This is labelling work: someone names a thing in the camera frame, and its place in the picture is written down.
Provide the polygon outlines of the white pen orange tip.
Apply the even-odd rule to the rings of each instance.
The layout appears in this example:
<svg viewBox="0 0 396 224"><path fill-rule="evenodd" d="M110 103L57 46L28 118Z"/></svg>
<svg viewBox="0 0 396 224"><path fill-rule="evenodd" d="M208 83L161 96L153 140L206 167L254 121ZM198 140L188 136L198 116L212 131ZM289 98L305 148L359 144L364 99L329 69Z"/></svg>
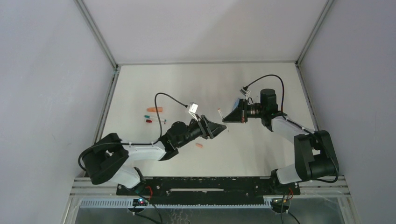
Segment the white pen orange tip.
<svg viewBox="0 0 396 224"><path fill-rule="evenodd" d="M222 111L221 111L220 108L218 108L218 113L219 113L219 115L221 116L221 118L223 119L223 114L222 114Z"/></svg>

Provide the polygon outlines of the orange translucent highlighter pen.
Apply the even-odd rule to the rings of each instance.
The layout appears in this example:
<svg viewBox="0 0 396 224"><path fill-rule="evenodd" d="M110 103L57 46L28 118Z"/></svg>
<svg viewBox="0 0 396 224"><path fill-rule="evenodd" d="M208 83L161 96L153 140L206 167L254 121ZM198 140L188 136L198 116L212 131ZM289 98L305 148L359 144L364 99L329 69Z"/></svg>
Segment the orange translucent highlighter pen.
<svg viewBox="0 0 396 224"><path fill-rule="evenodd" d="M149 107L146 109L147 112L163 112L162 107Z"/></svg>

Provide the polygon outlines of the thin white red pen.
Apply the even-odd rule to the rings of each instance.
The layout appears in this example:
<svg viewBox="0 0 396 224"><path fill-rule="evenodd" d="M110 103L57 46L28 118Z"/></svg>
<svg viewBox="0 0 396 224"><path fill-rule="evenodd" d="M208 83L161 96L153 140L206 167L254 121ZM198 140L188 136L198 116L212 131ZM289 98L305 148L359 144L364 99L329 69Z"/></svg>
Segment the thin white red pen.
<svg viewBox="0 0 396 224"><path fill-rule="evenodd" d="M161 121L161 120L151 120L151 119L146 119L146 123L161 123L161 124L166 124L166 121Z"/></svg>

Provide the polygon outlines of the white marker green end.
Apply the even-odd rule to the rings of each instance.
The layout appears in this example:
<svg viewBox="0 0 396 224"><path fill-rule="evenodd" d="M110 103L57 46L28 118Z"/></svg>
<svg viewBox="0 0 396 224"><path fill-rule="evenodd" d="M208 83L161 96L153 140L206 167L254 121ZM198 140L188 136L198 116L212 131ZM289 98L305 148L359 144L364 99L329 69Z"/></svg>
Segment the white marker green end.
<svg viewBox="0 0 396 224"><path fill-rule="evenodd" d="M144 118L150 119L150 120L157 120L157 121L162 121L166 122L166 119L158 118L157 116L151 116L151 115L144 115Z"/></svg>

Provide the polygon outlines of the blue translucent highlighter pen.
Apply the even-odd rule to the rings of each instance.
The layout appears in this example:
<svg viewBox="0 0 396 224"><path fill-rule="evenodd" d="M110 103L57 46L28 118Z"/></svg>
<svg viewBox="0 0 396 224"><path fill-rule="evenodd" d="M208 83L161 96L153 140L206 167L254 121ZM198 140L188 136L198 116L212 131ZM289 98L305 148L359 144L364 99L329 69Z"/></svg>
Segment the blue translucent highlighter pen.
<svg viewBox="0 0 396 224"><path fill-rule="evenodd" d="M235 110L238 107L240 101L241 101L241 98L238 98L235 100L232 110Z"/></svg>

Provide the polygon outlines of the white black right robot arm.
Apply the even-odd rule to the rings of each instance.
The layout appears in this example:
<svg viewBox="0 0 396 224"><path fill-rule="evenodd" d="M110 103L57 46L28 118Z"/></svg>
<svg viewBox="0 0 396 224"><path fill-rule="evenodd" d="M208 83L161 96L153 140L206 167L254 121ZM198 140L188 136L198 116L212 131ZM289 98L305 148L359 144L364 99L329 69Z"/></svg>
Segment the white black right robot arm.
<svg viewBox="0 0 396 224"><path fill-rule="evenodd" d="M330 134L325 130L310 131L291 120L278 109L275 90L261 90L260 102L252 105L247 99L239 99L223 122L247 123L249 119L260 119L269 131L294 145L294 163L271 172L275 185L311 180L326 182L325 176L334 176L333 182L338 180L339 164Z"/></svg>

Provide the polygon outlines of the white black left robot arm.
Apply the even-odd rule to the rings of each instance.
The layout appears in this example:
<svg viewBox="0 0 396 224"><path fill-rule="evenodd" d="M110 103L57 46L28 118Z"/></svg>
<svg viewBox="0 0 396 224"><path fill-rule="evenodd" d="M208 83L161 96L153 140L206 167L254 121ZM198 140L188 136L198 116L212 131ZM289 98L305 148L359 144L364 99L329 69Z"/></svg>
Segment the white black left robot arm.
<svg viewBox="0 0 396 224"><path fill-rule="evenodd" d="M178 154L178 150L196 138L214 139L227 129L224 124L210 121L202 115L187 125L182 121L172 126L152 143L133 143L110 133L85 149L78 157L78 165L88 174L93 185L113 182L135 189L145 179L137 167L130 167L131 161L167 161Z"/></svg>

